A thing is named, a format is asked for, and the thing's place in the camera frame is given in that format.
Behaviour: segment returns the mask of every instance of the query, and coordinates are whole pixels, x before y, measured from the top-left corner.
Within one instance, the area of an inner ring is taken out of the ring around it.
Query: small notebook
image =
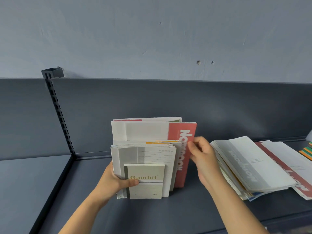
[[[138,179],[139,184],[127,188],[130,199],[161,199],[164,164],[125,164],[126,179]]]

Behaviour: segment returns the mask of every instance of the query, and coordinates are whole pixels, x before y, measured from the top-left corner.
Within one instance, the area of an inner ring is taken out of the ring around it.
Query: stack of notebooks
[[[312,161],[283,142],[254,143],[244,136],[214,140],[211,145],[225,179],[242,200],[290,187],[312,199]]]
[[[299,153],[312,161],[312,142],[309,141],[309,145],[300,150]]]
[[[117,193],[117,199],[168,197],[184,186],[197,123],[181,117],[127,118],[112,122],[114,173],[139,184]]]

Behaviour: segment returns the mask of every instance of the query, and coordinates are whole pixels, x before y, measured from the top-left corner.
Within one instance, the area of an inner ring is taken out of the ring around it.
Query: dark gray shelf surface
[[[0,160],[70,154],[43,78],[0,79]]]
[[[292,142],[301,146],[302,142]],[[40,233],[57,233],[96,186],[110,158],[75,161]],[[246,202],[260,221],[283,219],[312,212],[312,202],[293,189],[274,192]],[[99,212],[92,232],[98,233],[207,233],[224,229],[214,202],[200,183],[190,162],[185,187],[161,200],[117,200]]]
[[[52,79],[78,156],[110,151],[115,118],[182,116],[212,139],[305,138],[312,84]]]
[[[0,233],[29,233],[70,155],[0,161]]]

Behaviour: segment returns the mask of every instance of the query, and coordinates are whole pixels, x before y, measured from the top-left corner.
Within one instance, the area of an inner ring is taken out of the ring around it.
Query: lined page
[[[138,147],[138,163],[165,164],[162,197],[168,197],[177,148]]]

